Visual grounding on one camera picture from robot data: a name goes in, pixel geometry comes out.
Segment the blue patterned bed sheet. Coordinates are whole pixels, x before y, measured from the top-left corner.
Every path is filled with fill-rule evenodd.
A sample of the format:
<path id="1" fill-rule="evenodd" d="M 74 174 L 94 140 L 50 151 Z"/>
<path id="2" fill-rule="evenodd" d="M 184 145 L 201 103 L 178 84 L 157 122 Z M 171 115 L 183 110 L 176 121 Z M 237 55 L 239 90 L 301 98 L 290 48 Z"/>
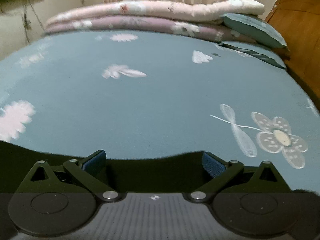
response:
<path id="1" fill-rule="evenodd" d="M 286 70 L 192 37 L 50 35 L 1 61 L 1 140 L 85 157 L 207 150 L 319 191 L 319 114 Z"/>

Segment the wooden headboard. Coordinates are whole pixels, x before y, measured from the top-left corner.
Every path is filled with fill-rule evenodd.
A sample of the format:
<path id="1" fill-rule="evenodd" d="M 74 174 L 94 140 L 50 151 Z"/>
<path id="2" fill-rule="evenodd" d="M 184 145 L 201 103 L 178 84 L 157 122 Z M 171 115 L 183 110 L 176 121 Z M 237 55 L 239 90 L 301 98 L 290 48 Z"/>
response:
<path id="1" fill-rule="evenodd" d="M 319 107 L 319 0 L 277 0 L 265 21 L 285 39 L 289 74 Z"/>

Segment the purple floral folded quilt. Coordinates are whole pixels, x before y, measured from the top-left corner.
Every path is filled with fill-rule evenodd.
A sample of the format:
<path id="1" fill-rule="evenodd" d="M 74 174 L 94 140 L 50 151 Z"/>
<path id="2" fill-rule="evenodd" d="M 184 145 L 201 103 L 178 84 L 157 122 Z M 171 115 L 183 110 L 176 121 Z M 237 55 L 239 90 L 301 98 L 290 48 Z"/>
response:
<path id="1" fill-rule="evenodd" d="M 80 30 L 139 30 L 182 35 L 211 42 L 236 41 L 256 44 L 257 41 L 224 25 L 196 24 L 166 18 L 142 16 L 103 16 L 85 20 L 53 23 L 45 33 Z"/>

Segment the white floral folded quilt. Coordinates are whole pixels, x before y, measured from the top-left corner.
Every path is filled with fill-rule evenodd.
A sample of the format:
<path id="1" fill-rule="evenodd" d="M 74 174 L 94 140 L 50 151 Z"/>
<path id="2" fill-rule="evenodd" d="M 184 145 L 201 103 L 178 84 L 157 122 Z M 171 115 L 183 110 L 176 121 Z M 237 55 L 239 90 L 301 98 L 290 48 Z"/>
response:
<path id="1" fill-rule="evenodd" d="M 255 0 L 227 0 L 213 4 L 188 5 L 173 1 L 120 1 L 72 9 L 59 13 L 46 22 L 56 23 L 84 20 L 101 16 L 146 16 L 188 22 L 216 22 L 227 13 L 262 15 L 265 6 Z"/>

